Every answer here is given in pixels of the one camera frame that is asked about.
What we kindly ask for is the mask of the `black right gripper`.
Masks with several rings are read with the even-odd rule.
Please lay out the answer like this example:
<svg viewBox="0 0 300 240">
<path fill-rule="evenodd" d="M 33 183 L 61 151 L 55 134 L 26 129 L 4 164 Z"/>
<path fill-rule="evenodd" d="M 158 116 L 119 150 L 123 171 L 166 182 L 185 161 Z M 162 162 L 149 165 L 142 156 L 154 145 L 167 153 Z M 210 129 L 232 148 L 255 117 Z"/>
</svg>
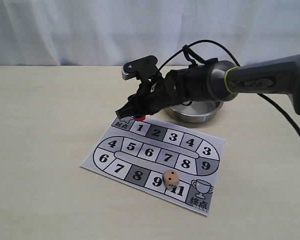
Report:
<svg viewBox="0 0 300 240">
<path fill-rule="evenodd" d="M 165 78 L 151 82 L 145 92 L 137 93 L 132 100 L 115 111 L 118 119 L 139 118 L 153 115 L 168 107 L 189 101 L 207 101 L 211 95 L 207 90 L 205 68 L 179 69 L 169 71 Z"/>
</svg>

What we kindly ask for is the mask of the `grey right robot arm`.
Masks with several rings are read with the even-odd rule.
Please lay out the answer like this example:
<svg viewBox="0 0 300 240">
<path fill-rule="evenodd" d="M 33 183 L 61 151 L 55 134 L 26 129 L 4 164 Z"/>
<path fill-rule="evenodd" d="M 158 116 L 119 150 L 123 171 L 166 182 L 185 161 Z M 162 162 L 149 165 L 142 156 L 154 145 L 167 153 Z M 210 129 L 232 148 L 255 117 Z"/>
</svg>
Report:
<svg viewBox="0 0 300 240">
<path fill-rule="evenodd" d="M 119 119 L 141 118 L 185 102 L 228 102 L 238 94 L 281 94 L 300 115 L 300 54 L 237 66 L 228 60 L 170 70 L 163 76 L 153 55 L 126 63 L 124 80 L 141 81 L 136 93 L 116 110 Z"/>
</svg>

